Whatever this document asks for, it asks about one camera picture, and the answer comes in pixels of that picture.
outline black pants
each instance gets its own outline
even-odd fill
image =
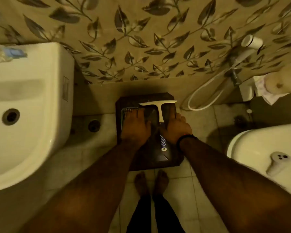
[[[153,197],[159,233],[185,233],[172,207],[162,195]],[[151,233],[151,196],[140,198],[126,233]]]

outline leg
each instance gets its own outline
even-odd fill
[[[172,207],[163,197],[163,193],[168,186],[168,182],[169,179],[166,172],[159,170],[152,197],[155,204],[157,229],[159,233],[185,233]]]
[[[135,187],[140,195],[140,200],[126,233],[151,233],[151,196],[144,172],[136,176]]]

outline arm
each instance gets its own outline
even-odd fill
[[[108,232],[131,161],[151,134],[143,111],[129,112],[122,142],[67,184],[20,232]]]
[[[163,136],[176,143],[192,134],[185,117],[171,113]],[[231,233],[291,232],[291,195],[259,173],[194,138],[180,148],[209,200]]]

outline person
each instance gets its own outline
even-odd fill
[[[191,136],[192,129],[185,117],[174,110],[170,112],[167,129],[162,128],[161,133],[170,143],[178,142],[230,233],[291,232],[291,194]],[[129,112],[123,124],[122,142],[62,188],[20,232],[107,233],[134,154],[150,134],[144,110]],[[127,232],[150,232],[150,196],[144,188],[144,174],[137,176],[135,183],[141,199]],[[159,212],[159,232],[184,232],[162,196],[167,176],[160,172],[156,183],[153,199]]]

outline white hose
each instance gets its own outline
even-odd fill
[[[221,96],[221,94],[223,93],[223,91],[224,91],[224,88],[223,89],[221,89],[221,91],[219,92],[219,94],[216,96],[216,98],[213,100],[213,101],[211,101],[208,105],[206,105],[206,106],[204,106],[204,107],[202,107],[202,108],[198,108],[198,109],[193,109],[193,108],[191,108],[191,106],[190,106],[190,103],[191,103],[191,100],[192,100],[192,98],[194,97],[194,95],[200,90],[200,89],[202,89],[203,87],[205,87],[205,86],[208,86],[212,81],[214,81],[217,77],[219,77],[220,75],[222,75],[223,73],[225,73],[225,72],[227,72],[228,70],[223,70],[223,71],[221,71],[220,73],[218,73],[217,75],[215,75],[213,78],[211,78],[210,80],[208,80],[207,82],[205,82],[203,85],[201,85],[198,89],[196,89],[193,93],[192,93],[192,95],[190,96],[190,98],[189,98],[189,101],[187,102],[187,107],[190,109],[190,110],[192,110],[192,111],[200,111],[200,110],[204,110],[204,109],[207,109],[209,106],[211,106],[214,102],[216,102],[217,101],[217,99]]]

